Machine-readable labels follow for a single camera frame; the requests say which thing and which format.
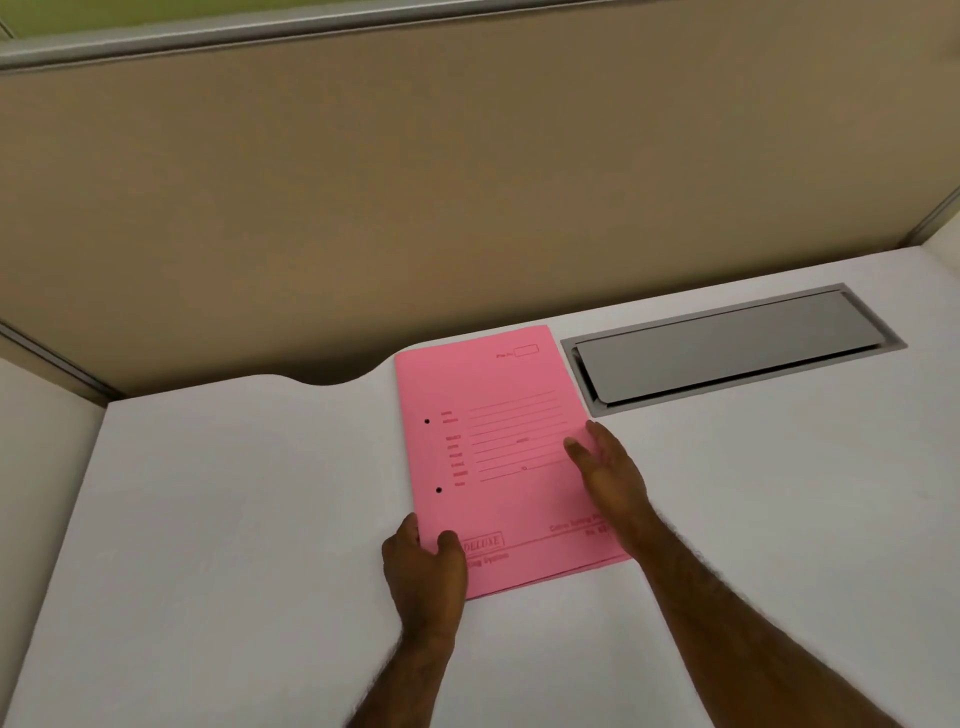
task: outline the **white desk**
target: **white desk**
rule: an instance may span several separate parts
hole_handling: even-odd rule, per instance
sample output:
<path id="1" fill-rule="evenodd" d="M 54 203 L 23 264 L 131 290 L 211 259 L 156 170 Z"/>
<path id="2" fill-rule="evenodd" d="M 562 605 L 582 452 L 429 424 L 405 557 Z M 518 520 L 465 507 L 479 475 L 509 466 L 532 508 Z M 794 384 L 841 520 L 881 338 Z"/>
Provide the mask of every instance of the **white desk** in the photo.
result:
<path id="1" fill-rule="evenodd" d="M 912 249 L 545 323 L 837 282 L 908 348 L 604 422 L 736 589 L 907 723 L 960 725 L 956 279 Z M 379 545 L 408 488 L 392 361 L 111 405 L 8 728 L 335 725 L 396 637 Z M 709 722 L 627 563 L 468 604 L 434 725 Z"/>

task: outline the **right hand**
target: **right hand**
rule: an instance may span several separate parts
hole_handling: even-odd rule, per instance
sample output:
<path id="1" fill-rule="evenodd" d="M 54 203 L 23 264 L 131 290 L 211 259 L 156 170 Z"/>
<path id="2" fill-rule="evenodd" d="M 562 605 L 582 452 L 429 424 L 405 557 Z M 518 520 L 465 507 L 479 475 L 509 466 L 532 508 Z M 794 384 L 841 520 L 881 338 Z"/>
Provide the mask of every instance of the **right hand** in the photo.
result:
<path id="1" fill-rule="evenodd" d="M 632 553 L 660 517 L 647 497 L 643 475 L 620 441 L 593 421 L 587 422 L 587 432 L 597 445 L 597 456 L 572 437 L 564 440 L 564 449 L 580 469 L 593 504 L 613 528 L 620 544 Z"/>

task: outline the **pink file folder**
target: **pink file folder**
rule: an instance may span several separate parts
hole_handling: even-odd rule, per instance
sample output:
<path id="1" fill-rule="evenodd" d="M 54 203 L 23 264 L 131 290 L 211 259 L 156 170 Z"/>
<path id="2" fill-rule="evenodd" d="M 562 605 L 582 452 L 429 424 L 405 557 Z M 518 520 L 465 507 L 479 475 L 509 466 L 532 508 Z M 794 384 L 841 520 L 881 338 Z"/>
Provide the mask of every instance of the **pink file folder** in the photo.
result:
<path id="1" fill-rule="evenodd" d="M 587 412 L 546 326 L 402 352 L 420 541 L 456 531 L 468 598 L 627 558 L 567 459 Z"/>

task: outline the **deluxe logo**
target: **deluxe logo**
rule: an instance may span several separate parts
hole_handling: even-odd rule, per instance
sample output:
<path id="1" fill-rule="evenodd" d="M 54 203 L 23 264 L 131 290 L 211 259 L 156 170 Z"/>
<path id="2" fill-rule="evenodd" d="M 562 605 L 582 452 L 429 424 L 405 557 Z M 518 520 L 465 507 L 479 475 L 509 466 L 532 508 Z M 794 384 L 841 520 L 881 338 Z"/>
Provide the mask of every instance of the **deluxe logo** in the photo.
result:
<path id="1" fill-rule="evenodd" d="M 503 548 L 503 534 L 496 531 L 494 533 L 488 533 L 486 536 L 476 536 L 475 538 L 462 541 L 461 545 L 464 547 L 464 553 L 467 556 L 476 556 L 485 551 Z"/>

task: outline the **left hand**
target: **left hand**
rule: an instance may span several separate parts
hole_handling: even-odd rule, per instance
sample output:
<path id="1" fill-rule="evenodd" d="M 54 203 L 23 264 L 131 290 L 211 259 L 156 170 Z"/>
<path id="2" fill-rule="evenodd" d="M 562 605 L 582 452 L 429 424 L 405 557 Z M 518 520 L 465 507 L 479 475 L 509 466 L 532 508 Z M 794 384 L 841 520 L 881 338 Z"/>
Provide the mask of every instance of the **left hand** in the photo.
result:
<path id="1" fill-rule="evenodd" d="M 417 516 L 411 513 L 383 542 L 383 574 L 403 638 L 452 644 L 467 599 L 467 559 L 453 531 L 444 531 L 437 543 L 437 554 L 420 546 Z"/>

